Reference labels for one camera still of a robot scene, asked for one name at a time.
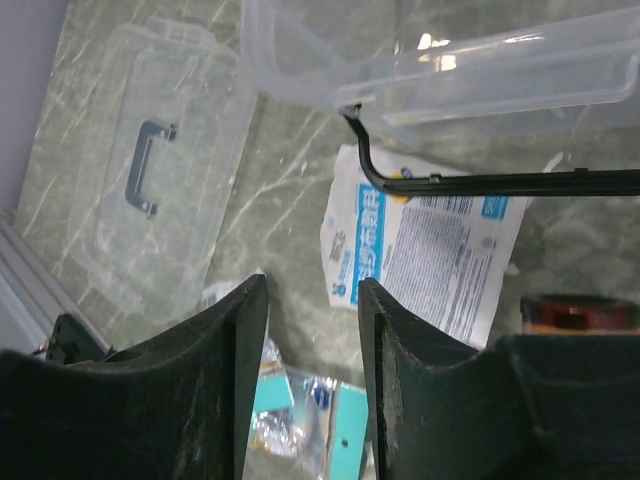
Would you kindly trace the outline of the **white gauze packet blue print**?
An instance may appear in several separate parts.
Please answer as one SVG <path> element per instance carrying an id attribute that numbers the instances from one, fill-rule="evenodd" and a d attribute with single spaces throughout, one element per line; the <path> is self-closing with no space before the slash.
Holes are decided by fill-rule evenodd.
<path id="1" fill-rule="evenodd" d="M 449 336 L 486 346 L 526 198 L 387 195 L 340 147 L 320 231 L 329 303 L 354 309 L 377 280 L 404 308 Z"/>

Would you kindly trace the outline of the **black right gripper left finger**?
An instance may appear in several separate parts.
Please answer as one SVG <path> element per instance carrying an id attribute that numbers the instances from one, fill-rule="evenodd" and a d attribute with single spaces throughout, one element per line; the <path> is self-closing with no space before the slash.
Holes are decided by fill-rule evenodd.
<path id="1" fill-rule="evenodd" d="M 269 307 L 255 274 L 100 362 L 1 354 L 5 479 L 238 479 Z"/>

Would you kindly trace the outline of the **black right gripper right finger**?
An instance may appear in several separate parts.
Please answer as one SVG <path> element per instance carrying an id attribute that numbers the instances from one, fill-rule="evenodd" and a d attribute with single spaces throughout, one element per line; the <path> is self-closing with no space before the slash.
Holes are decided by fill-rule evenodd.
<path id="1" fill-rule="evenodd" d="M 373 279 L 358 324 L 380 479 L 635 479 L 639 338 L 507 335 L 477 350 Z"/>

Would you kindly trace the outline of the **teal bandage packet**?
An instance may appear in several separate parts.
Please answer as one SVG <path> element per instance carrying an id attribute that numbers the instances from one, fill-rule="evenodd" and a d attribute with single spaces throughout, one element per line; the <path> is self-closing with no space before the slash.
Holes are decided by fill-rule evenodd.
<path id="1" fill-rule="evenodd" d="M 248 445 L 289 458 L 316 479 L 359 479 L 366 459 L 366 392 L 281 367 L 259 375 Z"/>

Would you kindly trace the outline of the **amber bottle orange label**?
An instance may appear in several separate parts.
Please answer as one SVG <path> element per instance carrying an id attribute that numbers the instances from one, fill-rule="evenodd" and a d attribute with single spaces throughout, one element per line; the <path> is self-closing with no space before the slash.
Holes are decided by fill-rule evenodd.
<path id="1" fill-rule="evenodd" d="M 639 305 L 629 300 L 538 294 L 520 300 L 523 331 L 548 335 L 638 335 Z"/>

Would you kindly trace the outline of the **clear plastic storage box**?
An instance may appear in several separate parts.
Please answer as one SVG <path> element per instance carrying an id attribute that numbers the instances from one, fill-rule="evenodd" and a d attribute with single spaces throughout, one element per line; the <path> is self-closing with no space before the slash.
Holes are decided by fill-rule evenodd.
<path id="1" fill-rule="evenodd" d="M 416 142 L 639 121 L 635 1 L 246 1 L 260 90 Z"/>

